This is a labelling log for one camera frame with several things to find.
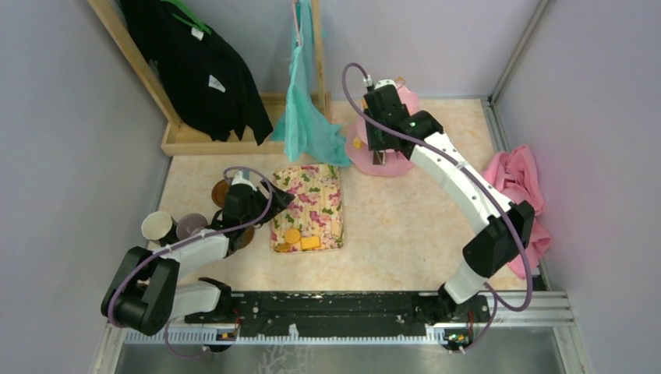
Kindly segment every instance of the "black jacket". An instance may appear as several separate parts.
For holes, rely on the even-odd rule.
[[[261,144],[273,132],[253,75],[241,56],[210,27],[199,40],[189,18],[161,0],[120,0],[131,38],[158,75],[182,120],[211,139],[241,139],[248,125]]]

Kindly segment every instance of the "wooden rack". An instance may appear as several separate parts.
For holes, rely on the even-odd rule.
[[[97,14],[105,28],[122,51],[129,64],[163,111],[168,124],[165,128],[161,149],[169,156],[179,154],[240,154],[240,153],[282,153],[285,144],[267,139],[260,146],[255,143],[252,129],[246,127],[243,139],[239,140],[234,133],[227,142],[212,141],[211,138],[200,131],[188,126],[177,114],[172,102],[165,93],[163,86],[152,72],[149,64],[140,54],[140,50],[133,42],[129,31],[122,22],[111,0],[87,0]],[[312,101],[326,118],[331,116],[330,93],[325,91],[323,73],[323,38],[321,29],[321,11],[319,0],[311,0],[313,16],[314,48],[316,60],[316,77],[318,92],[312,95]],[[285,93],[262,93],[264,107],[267,110],[271,123],[285,112]]]

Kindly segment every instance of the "gray wall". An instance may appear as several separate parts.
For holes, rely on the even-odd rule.
[[[83,0],[3,1],[0,66],[0,372],[88,372],[165,119]]]
[[[565,288],[598,373],[661,357],[661,2],[557,2],[498,105],[535,152]]]
[[[352,61],[374,79],[403,76],[422,95],[470,96],[491,94],[538,0],[320,2],[326,84],[335,97]],[[291,0],[186,3],[243,56],[261,90],[287,89]],[[350,82],[362,92],[360,75]]]

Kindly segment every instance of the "floral cloth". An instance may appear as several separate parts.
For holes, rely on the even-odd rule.
[[[321,247],[302,250],[296,243],[285,253],[319,252],[339,249],[344,244],[342,191],[338,167],[318,164],[284,168],[274,173],[274,184],[296,197],[287,210],[270,222],[271,248],[285,243],[289,228],[301,231],[303,238],[317,236]]]

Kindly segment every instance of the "teal cloth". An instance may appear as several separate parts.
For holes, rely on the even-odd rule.
[[[292,80],[287,89],[285,113],[277,122],[271,139],[284,140],[285,154],[290,161],[296,161],[301,153],[306,152],[325,164],[349,166],[351,161],[345,152],[346,138],[340,134],[340,125],[329,123],[310,99],[314,47],[309,0],[300,0],[296,11],[302,45],[297,45],[294,29],[292,63],[289,66]]]

